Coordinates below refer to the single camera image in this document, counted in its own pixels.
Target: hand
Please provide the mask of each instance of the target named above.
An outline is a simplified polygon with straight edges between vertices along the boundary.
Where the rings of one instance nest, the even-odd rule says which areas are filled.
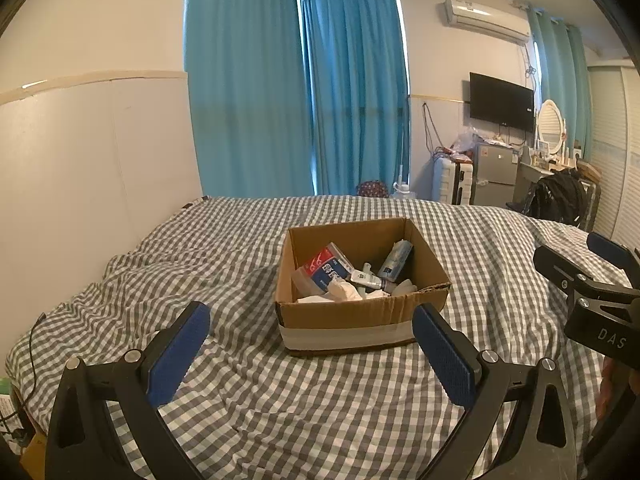
[[[611,357],[605,357],[602,364],[602,382],[600,383],[600,395],[596,401],[596,416],[600,420],[607,413],[607,406],[613,395],[613,370],[616,368],[616,362]],[[629,374],[629,386],[636,395],[640,395],[640,372],[631,370]]]

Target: black backpack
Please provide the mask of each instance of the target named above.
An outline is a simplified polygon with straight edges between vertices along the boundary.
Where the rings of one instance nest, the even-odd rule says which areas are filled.
[[[587,197],[575,170],[555,171],[529,190],[523,214],[578,226],[587,209]]]

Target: gray gingham bedsheet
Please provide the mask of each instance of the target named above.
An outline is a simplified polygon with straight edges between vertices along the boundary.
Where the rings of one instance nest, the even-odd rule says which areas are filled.
[[[562,334],[564,295],[536,273],[533,251],[546,243],[597,279],[626,284],[626,278],[591,254],[576,228],[498,208],[419,200],[194,202],[136,250],[112,258],[100,283],[48,313],[33,337],[38,387],[28,409],[48,427],[67,359],[109,362],[143,348],[199,300],[211,309],[209,336],[160,412],[205,478],[415,478],[462,413],[418,345],[292,357],[272,305],[287,228],[395,216],[414,221],[450,276],[443,314],[453,328],[506,361],[558,362],[579,451],[594,424],[600,357]],[[6,368],[25,396],[33,384],[28,334]],[[117,404],[110,410],[134,470],[152,478]],[[498,418],[476,472],[497,450],[510,411]]]

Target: wall-mounted tv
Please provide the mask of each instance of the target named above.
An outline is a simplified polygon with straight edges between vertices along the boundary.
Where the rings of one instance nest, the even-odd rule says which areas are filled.
[[[472,118],[533,132],[533,90],[473,72],[469,81]]]

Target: water bottle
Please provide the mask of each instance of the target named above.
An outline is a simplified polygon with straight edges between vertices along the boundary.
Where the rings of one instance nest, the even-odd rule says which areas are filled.
[[[391,198],[397,198],[400,200],[404,200],[406,198],[417,198],[415,191],[409,191],[409,185],[404,182],[400,184],[394,182],[394,190],[396,192],[391,195]]]

